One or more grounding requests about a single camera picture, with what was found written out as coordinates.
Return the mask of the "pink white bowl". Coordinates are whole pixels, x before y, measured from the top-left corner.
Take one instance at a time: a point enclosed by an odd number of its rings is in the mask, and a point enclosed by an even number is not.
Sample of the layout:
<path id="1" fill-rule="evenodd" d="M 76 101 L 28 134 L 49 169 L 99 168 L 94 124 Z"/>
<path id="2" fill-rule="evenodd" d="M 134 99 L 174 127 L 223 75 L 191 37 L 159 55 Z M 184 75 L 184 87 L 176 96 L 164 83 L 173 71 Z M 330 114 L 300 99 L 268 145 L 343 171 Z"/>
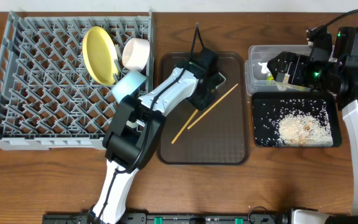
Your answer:
<path id="1" fill-rule="evenodd" d="M 150 42 L 146 39 L 132 38 L 124 47 L 122 64 L 129 70 L 141 72 L 149 59 Z"/>

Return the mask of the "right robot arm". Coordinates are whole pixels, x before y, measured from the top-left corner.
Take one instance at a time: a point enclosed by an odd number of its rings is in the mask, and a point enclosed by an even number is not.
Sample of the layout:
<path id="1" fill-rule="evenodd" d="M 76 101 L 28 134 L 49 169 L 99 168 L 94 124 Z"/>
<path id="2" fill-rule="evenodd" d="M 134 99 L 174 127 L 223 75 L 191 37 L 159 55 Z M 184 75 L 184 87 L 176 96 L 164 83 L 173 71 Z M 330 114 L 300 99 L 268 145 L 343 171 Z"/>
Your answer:
<path id="1" fill-rule="evenodd" d="M 354 198 L 350 215 L 329 215 L 310 208 L 291 208 L 279 223 L 358 223 L 358 27 L 340 27 L 332 40 L 326 26 L 307 31 L 309 56 L 281 52 L 267 67 L 276 82 L 285 75 L 292 85 L 334 93 L 351 144 Z"/>

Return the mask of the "yellow plate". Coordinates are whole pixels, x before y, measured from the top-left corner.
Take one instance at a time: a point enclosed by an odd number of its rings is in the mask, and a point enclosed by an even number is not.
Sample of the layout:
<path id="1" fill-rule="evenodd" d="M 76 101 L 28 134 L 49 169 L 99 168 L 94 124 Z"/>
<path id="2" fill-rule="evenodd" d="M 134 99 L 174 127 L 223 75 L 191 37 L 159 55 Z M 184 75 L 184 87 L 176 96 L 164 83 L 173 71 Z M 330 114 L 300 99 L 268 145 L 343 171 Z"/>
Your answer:
<path id="1" fill-rule="evenodd" d="M 118 74 L 116 49 L 110 35 L 99 26 L 86 32 L 82 46 L 85 67 L 91 77 L 101 85 L 113 85 Z"/>

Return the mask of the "green orange snack wrapper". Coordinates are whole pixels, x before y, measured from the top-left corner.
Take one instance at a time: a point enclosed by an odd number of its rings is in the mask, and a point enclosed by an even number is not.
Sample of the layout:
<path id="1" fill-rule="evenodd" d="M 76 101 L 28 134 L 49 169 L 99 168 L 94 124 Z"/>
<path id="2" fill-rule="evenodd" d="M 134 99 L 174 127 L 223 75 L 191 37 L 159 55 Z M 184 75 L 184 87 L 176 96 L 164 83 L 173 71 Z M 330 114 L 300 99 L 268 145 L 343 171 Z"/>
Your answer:
<path id="1" fill-rule="evenodd" d="M 266 76 L 267 81 L 274 81 L 273 75 L 271 73 L 268 73 Z"/>

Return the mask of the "leftover rice pile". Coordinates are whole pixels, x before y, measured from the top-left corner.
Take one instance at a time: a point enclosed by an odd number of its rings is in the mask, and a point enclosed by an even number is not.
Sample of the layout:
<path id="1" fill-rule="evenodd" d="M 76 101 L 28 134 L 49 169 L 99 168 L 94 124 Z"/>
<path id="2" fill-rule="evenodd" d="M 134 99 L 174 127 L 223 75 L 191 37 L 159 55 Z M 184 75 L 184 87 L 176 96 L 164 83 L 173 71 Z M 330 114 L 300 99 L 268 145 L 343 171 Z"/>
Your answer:
<path id="1" fill-rule="evenodd" d="M 322 99 L 262 99 L 253 106 L 254 137 L 263 147 L 331 147 L 334 140 Z"/>

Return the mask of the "light blue bowl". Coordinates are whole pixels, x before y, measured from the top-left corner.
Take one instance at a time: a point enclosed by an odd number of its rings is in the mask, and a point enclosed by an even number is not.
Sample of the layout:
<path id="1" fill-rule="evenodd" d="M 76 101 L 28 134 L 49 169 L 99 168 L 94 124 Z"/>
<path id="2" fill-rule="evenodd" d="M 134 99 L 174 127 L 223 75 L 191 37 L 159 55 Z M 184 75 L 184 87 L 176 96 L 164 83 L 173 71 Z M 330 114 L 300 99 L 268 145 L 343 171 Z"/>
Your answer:
<path id="1" fill-rule="evenodd" d="M 131 70 L 127 73 L 112 88 L 112 95 L 117 103 L 120 103 L 125 96 L 131 95 L 133 92 L 138 90 L 146 79 L 147 77 L 137 70 Z"/>

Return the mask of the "white napkin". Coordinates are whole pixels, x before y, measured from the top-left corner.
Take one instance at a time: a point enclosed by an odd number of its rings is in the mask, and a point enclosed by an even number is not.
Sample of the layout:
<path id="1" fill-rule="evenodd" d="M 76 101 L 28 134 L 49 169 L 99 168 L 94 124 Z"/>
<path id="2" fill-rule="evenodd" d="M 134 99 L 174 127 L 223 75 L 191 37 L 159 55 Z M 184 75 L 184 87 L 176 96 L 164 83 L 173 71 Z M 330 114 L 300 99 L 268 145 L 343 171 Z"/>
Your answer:
<path id="1" fill-rule="evenodd" d="M 270 74 L 270 70 L 267 67 L 267 62 L 259 62 L 258 65 L 261 67 L 262 74 Z"/>

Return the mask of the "wooden chopstick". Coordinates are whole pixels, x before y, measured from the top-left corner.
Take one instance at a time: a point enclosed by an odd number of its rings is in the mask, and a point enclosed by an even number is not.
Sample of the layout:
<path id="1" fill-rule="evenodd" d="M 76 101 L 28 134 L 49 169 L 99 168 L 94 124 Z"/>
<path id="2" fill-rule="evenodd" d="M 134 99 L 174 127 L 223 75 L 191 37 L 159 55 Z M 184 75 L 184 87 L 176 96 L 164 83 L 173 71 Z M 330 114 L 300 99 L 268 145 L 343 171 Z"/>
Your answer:
<path id="1" fill-rule="evenodd" d="M 176 140 L 180 137 L 182 132 L 185 130 L 185 128 L 189 125 L 191 120 L 195 117 L 195 115 L 198 113 L 198 110 L 195 109 L 194 112 L 191 114 L 191 116 L 187 119 L 187 121 L 184 123 L 184 125 L 180 128 L 179 132 L 175 135 L 175 137 L 172 139 L 171 144 L 174 144 Z"/>
<path id="2" fill-rule="evenodd" d="M 191 129 L 196 123 L 204 118 L 214 107 L 216 107 L 225 97 L 227 97 L 239 84 L 236 83 L 231 89 L 229 89 L 223 96 L 221 96 L 216 102 L 214 102 L 205 112 L 203 112 L 197 119 L 195 119 L 187 129 Z"/>

